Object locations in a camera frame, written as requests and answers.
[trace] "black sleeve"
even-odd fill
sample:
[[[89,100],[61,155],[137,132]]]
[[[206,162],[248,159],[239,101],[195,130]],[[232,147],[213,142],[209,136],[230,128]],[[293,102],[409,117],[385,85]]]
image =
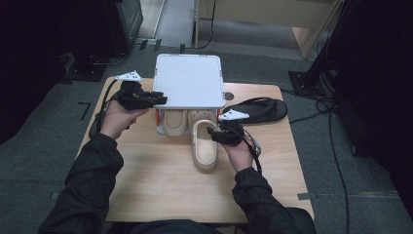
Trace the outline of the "black sleeve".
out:
[[[250,233],[302,233],[260,173],[244,169],[236,174],[235,181],[234,199],[246,215]]]
[[[124,165],[116,146],[102,134],[83,146],[39,233],[101,233],[115,176]]]

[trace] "black slipper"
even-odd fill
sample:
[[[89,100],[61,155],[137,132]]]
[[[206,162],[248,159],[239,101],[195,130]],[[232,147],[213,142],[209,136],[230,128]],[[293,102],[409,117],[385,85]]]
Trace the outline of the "black slipper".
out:
[[[285,102],[270,97],[248,99],[241,103],[225,107],[222,113],[226,113],[230,109],[249,115],[249,118],[239,120],[240,124],[275,122],[285,117],[288,112]]]

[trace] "person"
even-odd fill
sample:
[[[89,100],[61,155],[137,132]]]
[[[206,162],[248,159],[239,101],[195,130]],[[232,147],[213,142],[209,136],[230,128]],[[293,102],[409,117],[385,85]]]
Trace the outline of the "person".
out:
[[[109,209],[109,196],[124,161],[116,149],[123,130],[138,121],[148,109],[126,110],[110,102],[102,128],[86,143],[73,163],[54,208],[38,233],[101,233]],[[303,233],[288,210],[272,196],[267,180],[252,168],[247,145],[222,145],[234,168],[235,202],[246,215],[250,233]],[[134,233],[219,233],[192,220],[160,220],[138,224]]]

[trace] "wooden table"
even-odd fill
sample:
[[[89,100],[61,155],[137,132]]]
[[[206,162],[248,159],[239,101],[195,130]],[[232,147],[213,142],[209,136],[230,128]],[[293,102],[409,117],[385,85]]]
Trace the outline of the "wooden table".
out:
[[[197,0],[195,48],[200,19],[211,19],[214,0]],[[307,58],[321,34],[334,27],[342,0],[216,0],[215,20],[291,26],[300,52]]]
[[[106,81],[94,112],[99,110],[112,80],[110,77]],[[120,84],[117,82],[112,87],[112,94],[119,90]],[[141,84],[144,91],[152,91],[153,79],[143,79]],[[228,105],[263,96],[282,99],[277,86],[224,85],[225,91],[235,96],[227,101]],[[158,134],[155,117],[156,110],[150,109],[117,140],[125,166],[117,176],[106,220],[146,222],[190,218],[209,223],[246,222],[243,211],[232,196],[235,172],[225,150],[219,145],[215,171],[202,173],[194,166],[189,135]],[[288,119],[285,117],[275,124],[244,128],[262,147],[263,176],[273,187],[273,195],[283,205],[305,209],[314,216],[310,200],[300,201],[297,197],[297,194],[307,193],[307,187]],[[82,145],[87,141],[89,137],[85,134]]]

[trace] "beige slipper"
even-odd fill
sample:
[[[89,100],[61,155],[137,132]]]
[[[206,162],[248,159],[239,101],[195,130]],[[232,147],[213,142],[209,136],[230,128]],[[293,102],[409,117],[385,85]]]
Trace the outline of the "beige slipper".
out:
[[[216,142],[210,138],[207,127],[218,128],[215,111],[189,110],[188,123],[195,166],[202,171],[214,169],[217,163]]]
[[[168,109],[164,112],[163,127],[167,136],[181,136],[188,126],[187,110]]]

